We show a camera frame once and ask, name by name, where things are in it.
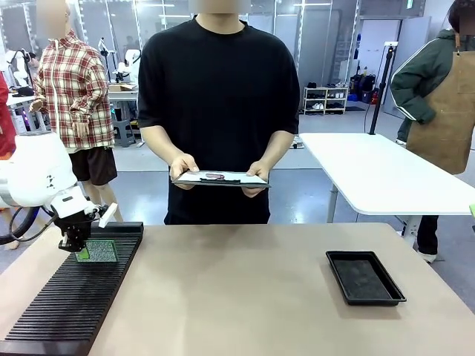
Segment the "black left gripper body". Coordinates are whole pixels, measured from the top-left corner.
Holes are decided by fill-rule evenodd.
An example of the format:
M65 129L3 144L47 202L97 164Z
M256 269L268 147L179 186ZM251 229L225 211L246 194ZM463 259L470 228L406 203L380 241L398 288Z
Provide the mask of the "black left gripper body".
M80 252L85 246L85 241L91 236L93 217L83 211L69 217L56 218L55 226L61 231L62 239L58 248L67 252Z

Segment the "green PCB board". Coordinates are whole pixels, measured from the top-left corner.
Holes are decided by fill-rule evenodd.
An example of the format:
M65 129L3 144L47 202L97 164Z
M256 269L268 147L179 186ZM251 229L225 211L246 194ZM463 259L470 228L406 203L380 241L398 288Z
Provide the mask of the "green PCB board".
M89 250L90 260L78 261L79 263L116 263L118 261L113 240L87 240L85 247Z

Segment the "black clipboard with paper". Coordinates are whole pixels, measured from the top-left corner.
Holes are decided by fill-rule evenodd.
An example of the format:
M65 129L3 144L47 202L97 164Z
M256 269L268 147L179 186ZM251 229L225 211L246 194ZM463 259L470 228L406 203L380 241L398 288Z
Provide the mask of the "black clipboard with paper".
M223 174L224 180L206 179L207 173ZM241 188L268 188L269 183L263 181L257 176L247 176L246 172L226 172L226 171L187 171L182 174L176 181L177 184L187 185L207 185L207 186L226 186Z

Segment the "person's right forearm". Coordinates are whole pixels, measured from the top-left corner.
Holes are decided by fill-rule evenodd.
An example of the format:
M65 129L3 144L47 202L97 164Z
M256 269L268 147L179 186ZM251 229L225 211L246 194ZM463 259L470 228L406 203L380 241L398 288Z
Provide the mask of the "person's right forearm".
M183 155L183 152L172 143L162 126L155 125L141 128L140 132L143 141L150 150L168 165L171 165L176 158Z

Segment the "black slotted PCB rack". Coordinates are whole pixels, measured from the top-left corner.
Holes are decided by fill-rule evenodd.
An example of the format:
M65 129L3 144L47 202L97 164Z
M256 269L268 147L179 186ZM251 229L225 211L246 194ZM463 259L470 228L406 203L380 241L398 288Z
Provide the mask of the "black slotted PCB rack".
M113 240L116 263L70 254L0 340L0 356L88 356L143 239L141 222L94 225L89 240Z

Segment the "person's right hand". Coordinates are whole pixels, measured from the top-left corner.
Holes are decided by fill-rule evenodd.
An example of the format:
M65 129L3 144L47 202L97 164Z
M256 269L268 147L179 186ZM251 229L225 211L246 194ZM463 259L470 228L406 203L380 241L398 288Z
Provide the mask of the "person's right hand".
M193 185L187 185L187 184L177 184L176 181L177 179L184 174L187 171L191 172L198 172L200 169L198 168L196 162L194 161L193 156L189 154L178 154L177 157L175 157L170 165L170 171L169 175L171 178L171 181L178 187L183 190L190 190L194 186Z

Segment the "white folding table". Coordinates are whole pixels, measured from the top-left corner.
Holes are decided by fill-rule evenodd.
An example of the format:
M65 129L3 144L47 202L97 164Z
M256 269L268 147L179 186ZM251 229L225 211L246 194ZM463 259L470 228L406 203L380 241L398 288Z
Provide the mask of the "white folding table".
M342 196L368 216L402 217L416 237L425 215L469 216L475 188L379 134L303 133L305 147L332 182L327 222Z

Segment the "person in green jacket, apron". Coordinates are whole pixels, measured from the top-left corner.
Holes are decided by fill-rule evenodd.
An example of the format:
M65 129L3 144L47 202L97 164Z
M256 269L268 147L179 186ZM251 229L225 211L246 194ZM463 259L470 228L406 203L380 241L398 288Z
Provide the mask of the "person in green jacket, apron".
M396 141L449 174L465 172L475 131L475 0L453 0L441 30L392 75Z

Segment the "black plastic tray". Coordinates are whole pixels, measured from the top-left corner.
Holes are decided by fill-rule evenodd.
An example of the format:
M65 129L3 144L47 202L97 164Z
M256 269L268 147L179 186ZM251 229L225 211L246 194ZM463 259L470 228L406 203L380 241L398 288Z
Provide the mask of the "black plastic tray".
M391 307L407 298L373 251L327 251L330 268L349 306Z

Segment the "person in red top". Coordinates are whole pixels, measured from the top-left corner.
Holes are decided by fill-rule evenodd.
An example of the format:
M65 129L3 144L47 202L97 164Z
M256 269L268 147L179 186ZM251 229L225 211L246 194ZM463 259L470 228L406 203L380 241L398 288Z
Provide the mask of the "person in red top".
M7 106L9 90L0 72L0 160L11 158L16 149L16 129Z

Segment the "mannequin in plaid shirt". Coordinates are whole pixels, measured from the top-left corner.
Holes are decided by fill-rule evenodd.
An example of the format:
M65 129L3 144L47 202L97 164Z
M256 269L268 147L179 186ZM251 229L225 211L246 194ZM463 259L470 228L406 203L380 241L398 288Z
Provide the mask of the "mannequin in plaid shirt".
M110 186L117 168L105 69L99 53L71 27L68 0L40 0L38 13L48 45L42 51L30 110L48 114L91 201L110 205L117 201Z

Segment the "white background desk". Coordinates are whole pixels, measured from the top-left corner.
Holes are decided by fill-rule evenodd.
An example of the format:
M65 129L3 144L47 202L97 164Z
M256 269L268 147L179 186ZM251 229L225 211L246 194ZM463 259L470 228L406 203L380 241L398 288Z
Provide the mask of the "white background desk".
M109 91L108 98L114 109L129 110L129 102L137 102L138 91Z

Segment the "blue and black bags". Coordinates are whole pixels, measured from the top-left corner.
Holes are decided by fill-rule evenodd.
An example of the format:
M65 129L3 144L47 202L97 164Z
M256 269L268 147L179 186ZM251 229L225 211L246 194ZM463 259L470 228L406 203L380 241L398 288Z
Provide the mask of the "blue and black bags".
M376 75L356 74L350 78L349 96L352 101L371 104L375 92Z

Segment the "white shoe rack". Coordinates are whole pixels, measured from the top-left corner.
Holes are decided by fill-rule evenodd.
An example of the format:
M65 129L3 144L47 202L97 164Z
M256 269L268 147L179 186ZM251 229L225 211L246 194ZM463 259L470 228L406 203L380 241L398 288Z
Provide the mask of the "white shoe rack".
M302 111L307 114L339 113L346 111L348 88L339 87L305 87Z

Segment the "person in black t-shirt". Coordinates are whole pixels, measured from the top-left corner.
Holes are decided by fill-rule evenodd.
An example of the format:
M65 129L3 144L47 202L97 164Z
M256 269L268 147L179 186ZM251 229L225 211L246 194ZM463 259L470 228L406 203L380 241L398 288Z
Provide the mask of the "person in black t-shirt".
M247 172L276 131L298 132L300 85L294 59L277 37L237 14L200 13L155 33L142 49L140 129L162 126L200 171ZM178 188L169 175L167 225L269 221L269 191Z

